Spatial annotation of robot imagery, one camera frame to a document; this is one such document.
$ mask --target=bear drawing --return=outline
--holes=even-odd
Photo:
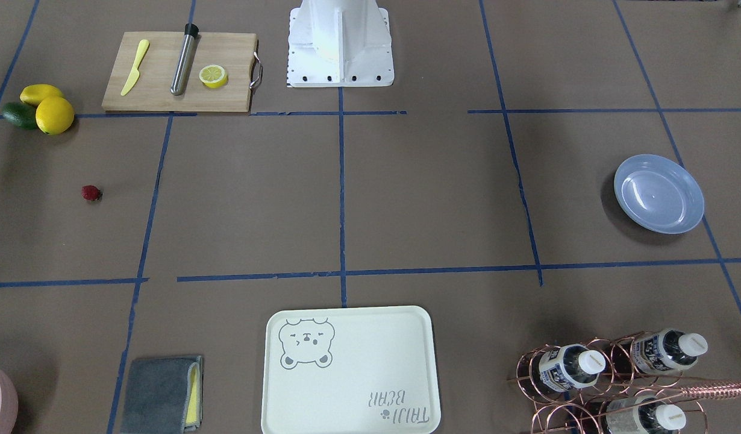
[[[332,324],[316,319],[288,319],[280,329],[283,354],[280,363],[285,369],[293,369],[298,363],[315,363],[326,368],[333,361],[330,342],[336,335]]]

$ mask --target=butter knife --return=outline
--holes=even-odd
[[[127,83],[125,83],[125,86],[122,88],[122,96],[125,96],[132,89],[134,83],[137,82],[137,79],[140,78],[140,71],[138,71],[137,68],[140,67],[140,63],[143,61],[143,57],[145,52],[148,50],[149,45],[150,42],[148,42],[148,39],[141,39],[140,43],[137,44],[137,53],[134,55],[134,63],[132,63],[130,75],[127,77]]]

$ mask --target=silver cylindrical tool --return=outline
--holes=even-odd
[[[199,27],[189,23],[186,24],[186,30],[183,32],[183,50],[180,52],[178,66],[175,67],[175,78],[172,79],[170,93],[175,96],[183,95],[186,91],[186,83],[189,82],[189,69],[194,63],[194,53],[196,52],[196,36],[199,35]]]

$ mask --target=white bottle cap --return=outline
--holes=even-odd
[[[580,363],[580,369],[588,374],[600,374],[607,367],[607,360],[604,355],[594,350],[588,350],[580,354],[577,362]]]
[[[657,422],[665,429],[675,430],[687,426],[687,415],[684,410],[673,404],[660,404],[654,411]]]
[[[678,338],[678,346],[684,354],[696,357],[707,352],[707,341],[697,333],[687,333]]]

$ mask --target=metal ring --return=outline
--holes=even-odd
[[[250,82],[250,90],[257,88],[258,85],[261,84],[261,79],[263,78],[263,63],[261,63],[260,58],[258,58],[258,52],[253,51],[252,56],[255,57],[255,63],[258,63],[258,77]]]

